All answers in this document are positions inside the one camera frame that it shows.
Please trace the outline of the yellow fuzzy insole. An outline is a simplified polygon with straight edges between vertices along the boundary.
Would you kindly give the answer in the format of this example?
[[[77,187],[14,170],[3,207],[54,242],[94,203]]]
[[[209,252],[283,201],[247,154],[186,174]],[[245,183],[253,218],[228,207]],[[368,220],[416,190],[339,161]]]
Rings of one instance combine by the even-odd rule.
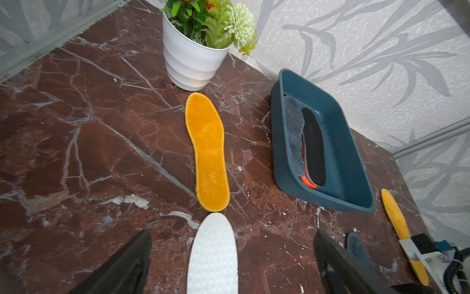
[[[222,211],[230,203],[222,120],[207,96],[192,93],[186,101],[185,122],[195,155],[197,199],[207,211]]]
[[[399,238],[399,240],[404,240],[407,238],[411,238],[410,230],[407,226],[405,217],[401,212],[397,202],[395,201],[394,197],[387,189],[381,190],[381,197],[383,201],[383,206],[385,212]],[[408,262],[411,265],[411,268],[417,279],[420,281],[422,285],[429,286],[430,279],[427,274],[427,270],[425,269],[423,263],[421,261],[414,261],[408,258]]]

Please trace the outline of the black insole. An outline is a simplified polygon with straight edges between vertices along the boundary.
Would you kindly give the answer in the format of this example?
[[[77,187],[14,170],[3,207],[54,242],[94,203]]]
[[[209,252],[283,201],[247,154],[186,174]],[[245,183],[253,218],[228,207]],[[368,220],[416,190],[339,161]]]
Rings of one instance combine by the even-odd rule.
[[[318,187],[323,187],[326,185],[323,135],[313,112],[304,108],[302,114],[305,122],[302,135],[305,137],[308,172],[313,182]]]

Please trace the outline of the potted artificial plant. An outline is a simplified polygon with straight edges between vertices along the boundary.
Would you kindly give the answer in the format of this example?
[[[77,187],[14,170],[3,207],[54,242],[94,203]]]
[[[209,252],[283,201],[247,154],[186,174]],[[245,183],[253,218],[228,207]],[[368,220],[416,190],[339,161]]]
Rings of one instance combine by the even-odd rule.
[[[256,46],[255,17],[243,3],[172,0],[162,12],[166,71],[183,90],[203,89],[230,47],[249,55]]]

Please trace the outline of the yellow fuzzy insole left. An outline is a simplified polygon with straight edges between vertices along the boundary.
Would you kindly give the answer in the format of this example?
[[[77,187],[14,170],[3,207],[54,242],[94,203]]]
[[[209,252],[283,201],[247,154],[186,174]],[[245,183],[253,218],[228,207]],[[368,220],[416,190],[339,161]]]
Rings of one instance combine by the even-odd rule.
[[[195,155],[197,199],[207,211],[222,211],[230,203],[222,120],[207,96],[192,93],[186,101],[185,122]]]

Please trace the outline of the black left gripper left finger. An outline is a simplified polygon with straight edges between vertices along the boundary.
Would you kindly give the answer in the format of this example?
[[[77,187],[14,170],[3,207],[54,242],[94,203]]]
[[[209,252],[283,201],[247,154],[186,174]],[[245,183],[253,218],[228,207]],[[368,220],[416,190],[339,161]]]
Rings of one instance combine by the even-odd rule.
[[[74,287],[71,294],[142,294],[152,250],[151,233],[142,230],[100,268]]]

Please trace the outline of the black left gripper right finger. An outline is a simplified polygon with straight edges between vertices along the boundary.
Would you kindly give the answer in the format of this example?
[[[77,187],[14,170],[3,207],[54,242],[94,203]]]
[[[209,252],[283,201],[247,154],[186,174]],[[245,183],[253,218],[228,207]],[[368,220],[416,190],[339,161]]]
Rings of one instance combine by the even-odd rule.
[[[317,231],[313,239],[321,282],[327,294],[394,294],[385,281],[363,266],[326,232]]]

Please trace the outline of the white insole left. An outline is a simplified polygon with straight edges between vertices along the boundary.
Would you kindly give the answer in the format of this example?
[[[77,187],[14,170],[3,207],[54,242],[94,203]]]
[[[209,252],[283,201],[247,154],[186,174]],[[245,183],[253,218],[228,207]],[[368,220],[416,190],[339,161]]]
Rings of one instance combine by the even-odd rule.
[[[235,234],[221,213],[211,213],[195,236],[187,273],[188,294],[238,293]]]

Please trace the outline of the yellow fuzzy insole right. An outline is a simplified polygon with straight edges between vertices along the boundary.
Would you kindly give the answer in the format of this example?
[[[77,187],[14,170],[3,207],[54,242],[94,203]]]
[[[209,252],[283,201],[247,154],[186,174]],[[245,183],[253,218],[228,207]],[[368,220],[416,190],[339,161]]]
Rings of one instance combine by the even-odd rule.
[[[404,240],[407,238],[411,238],[410,230],[407,226],[405,217],[401,212],[397,202],[395,201],[394,197],[387,189],[381,190],[381,197],[383,201],[383,206],[385,212],[399,238],[399,240]],[[408,262],[411,265],[411,268],[417,279],[420,281],[422,285],[429,286],[430,279],[427,274],[427,270],[425,269],[423,263],[421,261],[414,261],[408,258]]]

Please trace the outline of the red orange-edged insole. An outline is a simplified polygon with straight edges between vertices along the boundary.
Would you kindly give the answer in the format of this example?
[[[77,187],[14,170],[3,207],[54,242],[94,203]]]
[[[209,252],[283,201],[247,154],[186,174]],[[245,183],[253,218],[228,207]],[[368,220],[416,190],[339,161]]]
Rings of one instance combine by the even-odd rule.
[[[317,184],[313,182],[311,179],[309,172],[308,172],[308,166],[307,166],[307,153],[306,153],[306,141],[304,135],[302,136],[302,159],[304,163],[304,175],[301,176],[302,182],[309,188],[311,189],[316,189],[318,187]]]

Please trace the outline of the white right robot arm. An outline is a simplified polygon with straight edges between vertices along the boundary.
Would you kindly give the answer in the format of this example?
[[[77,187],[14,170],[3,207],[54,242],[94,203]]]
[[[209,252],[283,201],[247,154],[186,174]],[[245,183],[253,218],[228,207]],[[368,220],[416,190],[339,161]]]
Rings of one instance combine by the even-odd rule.
[[[444,272],[443,284],[449,294],[458,294],[458,290],[454,286],[454,278],[460,284],[461,294],[468,294],[470,292],[470,283],[466,278],[466,274],[463,270],[464,261],[470,256],[470,249],[456,250],[454,258],[450,265]]]

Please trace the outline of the teal plastic storage box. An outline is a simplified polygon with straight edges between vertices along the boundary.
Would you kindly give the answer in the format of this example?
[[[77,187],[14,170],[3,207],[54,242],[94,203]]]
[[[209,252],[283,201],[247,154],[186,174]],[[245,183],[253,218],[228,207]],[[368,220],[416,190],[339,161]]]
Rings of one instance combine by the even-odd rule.
[[[326,185],[311,189],[298,177],[290,159],[284,97],[310,109],[323,135]],[[375,209],[375,196],[340,104],[327,92],[289,69],[282,69],[271,91],[274,178],[289,196],[336,211]]]

